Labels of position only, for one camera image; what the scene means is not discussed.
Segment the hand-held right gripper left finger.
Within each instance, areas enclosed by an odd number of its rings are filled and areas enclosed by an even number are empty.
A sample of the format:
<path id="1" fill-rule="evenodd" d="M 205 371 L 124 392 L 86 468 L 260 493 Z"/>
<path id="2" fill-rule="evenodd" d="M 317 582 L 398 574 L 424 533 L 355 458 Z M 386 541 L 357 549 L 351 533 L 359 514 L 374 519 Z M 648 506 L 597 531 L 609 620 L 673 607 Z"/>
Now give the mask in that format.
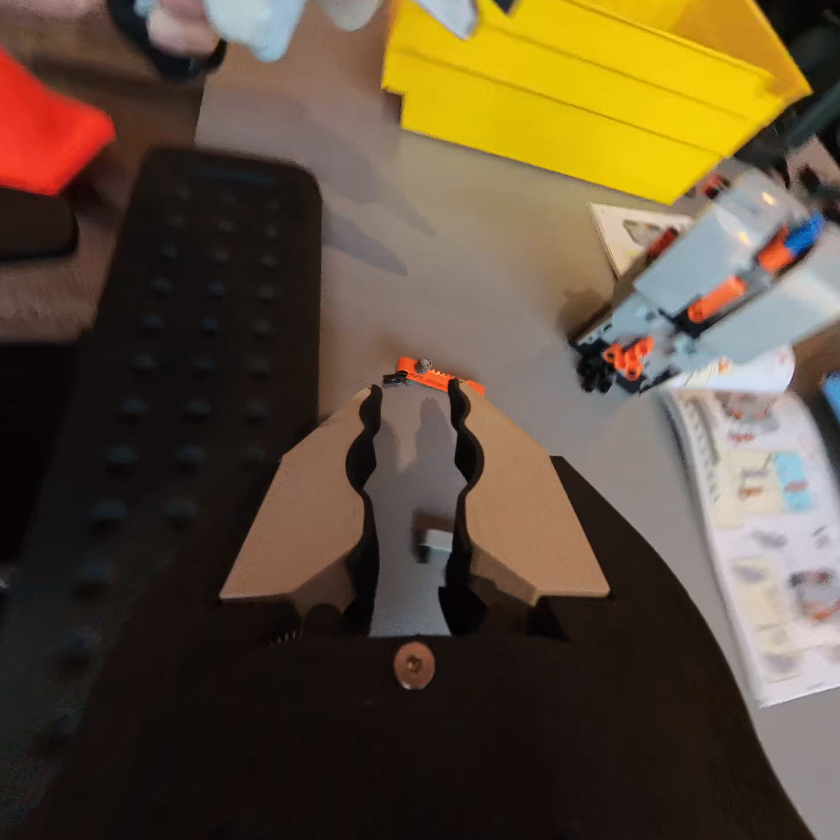
<path id="1" fill-rule="evenodd" d="M 364 388 L 281 457 L 222 602 L 284 602 L 300 617 L 330 606 L 350 633 L 370 632 L 380 547 L 366 484 L 382 398 L 380 386 Z"/>

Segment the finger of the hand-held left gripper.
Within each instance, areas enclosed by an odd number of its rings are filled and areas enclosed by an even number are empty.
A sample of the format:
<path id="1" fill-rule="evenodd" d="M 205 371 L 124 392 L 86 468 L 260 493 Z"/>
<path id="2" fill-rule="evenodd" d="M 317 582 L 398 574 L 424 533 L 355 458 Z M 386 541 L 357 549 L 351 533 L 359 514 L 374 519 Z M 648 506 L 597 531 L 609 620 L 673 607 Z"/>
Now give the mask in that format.
<path id="1" fill-rule="evenodd" d="M 382 1 L 318 1 L 318 5 L 334 26 L 344 32 L 357 32 L 370 23 Z"/>
<path id="2" fill-rule="evenodd" d="M 478 25 L 474 1 L 416 1 L 416 5 L 459 39 L 469 39 Z"/>

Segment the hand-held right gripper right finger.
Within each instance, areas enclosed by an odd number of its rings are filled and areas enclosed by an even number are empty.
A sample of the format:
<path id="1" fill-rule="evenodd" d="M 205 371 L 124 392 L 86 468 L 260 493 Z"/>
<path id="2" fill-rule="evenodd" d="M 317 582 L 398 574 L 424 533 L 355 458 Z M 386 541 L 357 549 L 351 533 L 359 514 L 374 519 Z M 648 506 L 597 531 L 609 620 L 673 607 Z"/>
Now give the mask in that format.
<path id="1" fill-rule="evenodd" d="M 466 381 L 448 384 L 456 501 L 438 601 L 453 636 L 563 636 L 555 599 L 611 593 L 547 449 Z"/>

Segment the grey toy beam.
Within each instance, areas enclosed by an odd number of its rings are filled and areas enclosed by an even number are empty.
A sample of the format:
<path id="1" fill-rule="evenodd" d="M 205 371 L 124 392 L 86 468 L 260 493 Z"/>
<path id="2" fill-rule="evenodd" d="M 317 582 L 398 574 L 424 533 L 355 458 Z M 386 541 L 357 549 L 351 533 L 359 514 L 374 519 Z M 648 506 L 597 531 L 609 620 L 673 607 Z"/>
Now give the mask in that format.
<path id="1" fill-rule="evenodd" d="M 427 564 L 438 555 L 448 557 L 453 546 L 454 524 L 450 519 L 429 511 L 413 515 L 412 548 L 416 561 Z"/>

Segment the yellow storage bin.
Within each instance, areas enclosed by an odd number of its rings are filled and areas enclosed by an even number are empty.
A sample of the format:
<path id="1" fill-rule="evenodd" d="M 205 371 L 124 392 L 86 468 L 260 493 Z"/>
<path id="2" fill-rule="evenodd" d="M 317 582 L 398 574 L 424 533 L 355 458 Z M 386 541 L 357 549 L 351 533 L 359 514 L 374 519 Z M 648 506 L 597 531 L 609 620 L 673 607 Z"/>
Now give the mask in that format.
<path id="1" fill-rule="evenodd" d="M 404 130 L 672 204 L 812 87 L 755 2 L 394 2 Z"/>

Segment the orange toy beam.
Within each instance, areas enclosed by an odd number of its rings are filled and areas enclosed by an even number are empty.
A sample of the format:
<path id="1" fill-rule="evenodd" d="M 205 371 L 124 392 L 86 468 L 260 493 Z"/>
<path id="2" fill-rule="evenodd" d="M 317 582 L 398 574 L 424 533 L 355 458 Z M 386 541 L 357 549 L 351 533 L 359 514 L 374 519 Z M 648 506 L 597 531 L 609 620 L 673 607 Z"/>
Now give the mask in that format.
<path id="1" fill-rule="evenodd" d="M 434 368 L 434 365 L 430 372 L 426 374 L 418 374 L 415 372 L 415 362 L 417 360 L 418 359 L 410 358 L 407 356 L 401 356 L 397 359 L 395 363 L 394 371 L 406 371 L 408 373 L 408 384 L 421 385 L 426 388 L 434 389 L 436 391 L 447 392 L 449 383 L 455 381 L 461 385 L 470 386 L 474 391 L 476 391 L 482 396 L 486 394 L 485 387 L 482 384 L 476 381 L 462 379 L 452 374 L 445 373 L 443 371 L 439 371 Z"/>

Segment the person's left hand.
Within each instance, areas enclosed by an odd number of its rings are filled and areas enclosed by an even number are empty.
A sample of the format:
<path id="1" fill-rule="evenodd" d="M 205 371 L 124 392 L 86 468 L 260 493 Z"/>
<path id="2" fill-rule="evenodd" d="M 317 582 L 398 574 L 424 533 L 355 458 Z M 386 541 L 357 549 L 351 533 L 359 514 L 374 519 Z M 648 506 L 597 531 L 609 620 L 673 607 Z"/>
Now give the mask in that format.
<path id="1" fill-rule="evenodd" d="M 146 32 L 154 48 L 179 58 L 210 57 L 221 39 L 203 1 L 151 2 Z"/>

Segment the black perforated panel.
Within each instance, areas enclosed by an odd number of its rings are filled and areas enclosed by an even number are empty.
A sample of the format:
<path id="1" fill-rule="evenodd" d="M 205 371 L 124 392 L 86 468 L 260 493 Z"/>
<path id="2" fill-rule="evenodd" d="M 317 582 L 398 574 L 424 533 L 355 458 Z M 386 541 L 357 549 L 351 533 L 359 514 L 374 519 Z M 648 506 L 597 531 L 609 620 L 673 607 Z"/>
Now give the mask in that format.
<path id="1" fill-rule="evenodd" d="M 252 521 L 319 404 L 322 193 L 290 161 L 154 150 L 2 610 L 2 818 L 37 798 L 135 603 Z"/>

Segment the open instruction booklet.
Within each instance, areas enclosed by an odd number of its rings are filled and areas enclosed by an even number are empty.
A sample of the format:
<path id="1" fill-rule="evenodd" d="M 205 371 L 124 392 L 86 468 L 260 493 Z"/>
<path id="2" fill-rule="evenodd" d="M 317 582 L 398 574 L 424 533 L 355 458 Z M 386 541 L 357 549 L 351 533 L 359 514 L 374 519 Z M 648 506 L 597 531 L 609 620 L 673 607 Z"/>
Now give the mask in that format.
<path id="1" fill-rule="evenodd" d="M 682 215 L 590 205 L 618 278 Z M 793 346 L 651 391 L 675 429 L 711 565 L 761 707 L 838 688 L 838 478 L 790 390 Z"/>

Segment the orange fabric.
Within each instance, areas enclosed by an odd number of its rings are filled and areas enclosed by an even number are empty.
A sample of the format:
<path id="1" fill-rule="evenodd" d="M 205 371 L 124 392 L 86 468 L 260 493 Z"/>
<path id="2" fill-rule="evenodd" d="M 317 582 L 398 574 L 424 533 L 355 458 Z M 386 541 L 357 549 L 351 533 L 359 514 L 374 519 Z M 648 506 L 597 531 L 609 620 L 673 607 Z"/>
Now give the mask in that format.
<path id="1" fill-rule="evenodd" d="M 1 186 L 56 196 L 115 141 L 105 112 L 48 88 L 1 51 Z"/>

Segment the grey toy robot model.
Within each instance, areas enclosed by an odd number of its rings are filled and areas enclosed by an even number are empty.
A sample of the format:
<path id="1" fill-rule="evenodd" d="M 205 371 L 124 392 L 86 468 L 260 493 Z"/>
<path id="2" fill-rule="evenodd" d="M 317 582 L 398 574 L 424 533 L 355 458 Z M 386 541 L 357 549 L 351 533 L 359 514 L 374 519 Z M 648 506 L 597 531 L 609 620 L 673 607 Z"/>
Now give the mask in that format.
<path id="1" fill-rule="evenodd" d="M 758 169 L 705 183 L 693 223 L 637 257 L 570 340 L 583 391 L 645 393 L 838 322 L 838 186 L 802 173 L 798 192 Z"/>

